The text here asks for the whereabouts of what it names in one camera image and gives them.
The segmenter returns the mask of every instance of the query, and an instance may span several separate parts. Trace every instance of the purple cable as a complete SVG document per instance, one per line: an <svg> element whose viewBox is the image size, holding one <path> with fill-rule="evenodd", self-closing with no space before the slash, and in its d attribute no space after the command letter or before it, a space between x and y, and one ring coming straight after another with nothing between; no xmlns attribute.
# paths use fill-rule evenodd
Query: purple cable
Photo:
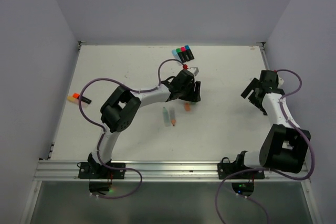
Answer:
<svg viewBox="0 0 336 224"><path fill-rule="evenodd" d="M159 69L158 69L158 71L157 71L157 75L158 75L158 78L159 78L159 84L158 84L155 88L147 89L147 90L140 90L140 91L139 91L139 90L131 89L131 88L127 87L126 85L122 84L121 82L119 82L119 81L117 81L117 80L114 80L114 79L110 79L110 78L97 78L97 79L94 79L94 80L90 81L89 83L87 83L87 84L84 86L84 88L82 89L82 91L80 92L80 94L79 94L79 98L78 98L78 100L79 100L79 102L78 102L78 107L79 107L79 111L80 111L81 115L82 115L82 116L83 116L89 123L92 123L93 125L96 125L96 126L102 128L102 130L103 130L103 134L101 134L101 136L100 136L100 138L99 138L99 141L98 141L98 144L97 144L97 158L98 158L98 160L99 160L99 162L100 162L100 164L101 164L102 166L104 166L104 167L106 167L106 168L108 168L108 169L110 169L110 170L120 170L120 168L114 168L114 167L111 167L111 166L106 165L106 164L103 162L103 160L101 159L101 157L100 157L100 154L99 154L99 147L100 147L100 144L101 144L101 142L102 142L102 140L103 140L103 137L105 136L106 129L105 129L105 127L104 127L102 124L97 123L97 122L95 122L95 121L89 119L88 116L85 115L85 113L84 113L84 111L83 111L83 108L82 108L82 104L81 104L81 100L82 100L82 97L83 97L83 94L84 94L85 90L86 90L90 85L92 85L93 83L95 83L95 82L97 82L97 81L110 81L110 82L113 82L113 83L115 83L115 84L118 84L118 85L120 85L120 86L122 86L122 87L124 87L124 88L126 88L126 89L128 89L128 90L130 90L130 91L132 91L132 92L134 92L134 93L147 93L147 92L152 92L152 91L158 89L159 85L161 84L160 70L161 70L162 65L165 64L165 63L168 62L168 61L178 61L178 62L180 62L179 60L176 60L176 59L168 59L168 60L163 61L163 62L160 64ZM120 198L124 198L124 197L130 196L130 195L132 195L134 192L136 192L136 191L140 188L140 186L141 186L141 184L142 184L142 175L141 175L141 173L140 173L138 170L133 169L133 168L123 168L123 170L132 170L132 171L134 171L134 172L136 172L136 173L139 174L139 176L140 176L140 181L139 181L137 187L136 187L134 190L130 191L130 192L127 193L127 194L120 195L120 196L106 196L106 195L99 195L99 194L95 194L95 195L98 196L99 198L104 198L104 199L120 199Z"/></svg>
<svg viewBox="0 0 336 224"><path fill-rule="evenodd" d="M284 95L280 98L280 109L281 109L281 111L282 111L282 113L283 113L283 115L284 115L286 121L287 121L287 122L288 122L288 123L289 123L289 124L296 130L296 131L297 131L297 132L299 132L299 134L300 134L300 135L302 136L302 138L305 140L305 142L306 142L306 144L307 144L307 146L308 146L308 149L309 149L309 151L310 151L310 155L311 155L311 166L310 166L310 170L309 170L309 172L306 174L306 176L303 176L303 177L293 177L293 176L287 175L287 174L285 174L285 173L283 173L283 172L280 172L279 170L275 170L275 169L270 169L270 170L271 170L272 172L278 173L278 174L280 174L280 175L282 175L282 176L284 176L284 177L286 177L286 178L290 178L290 179L293 179L293 180L301 181L301 180L305 180L305 179L309 178L309 177L312 175L312 173L314 172L314 168L315 168L315 153L314 153L314 150L313 150L313 148L312 148L312 146L311 146L311 144L310 144L309 139L306 137L306 135L302 132L301 129L297 128L297 127L296 127L296 126L295 126L295 125L288 119L288 115L287 115L286 112L285 112L285 108L284 108L284 105L283 105L283 103L282 103L282 100L283 100L285 97L288 97L288 96L290 96L290 95L292 95L292 94L297 93L297 92L301 89L301 87L302 87L302 79L301 79L301 77L300 77L297 73L295 73L294 71L288 70L288 69L279 69L279 70L277 70L276 72L290 72L290 73L294 74L294 75L298 78L298 80L299 80L299 87L298 87L296 90L294 90L293 92L284 94ZM219 218L220 218L220 220L222 221L223 224L226 224L226 222L224 221L224 219L223 219L221 213L219 212L219 208L218 208L218 195L219 195L220 188L221 188L222 185L224 184L224 181L226 181L226 180L228 180L228 179L230 179L230 178L232 178L232 177L234 177L234 176L236 176L236 175L239 175L239 174L249 173L249 172L258 172L258 171L264 171L264 170L268 170L268 169L267 169L267 168L256 168L256 169L241 170L240 172L236 172L236 173L233 173L233 174L231 174L231 175L228 175L227 177L225 177L225 178L221 181L221 183L219 184L219 187L218 187L218 189L217 189L216 196L215 196L215 207L216 207L216 212L217 212L217 214L218 214L218 216L219 216ZM258 201L256 201L255 199L252 199L252 198L249 198L249 197L247 197L247 199L249 199L250 201L256 203L258 206L260 206L260 207L263 209L263 211L264 211L265 214L266 214L267 223L269 224L269 223L270 223L270 218L269 218L269 214L268 214L267 210L266 210L266 209L265 209L265 208L264 208Z"/></svg>

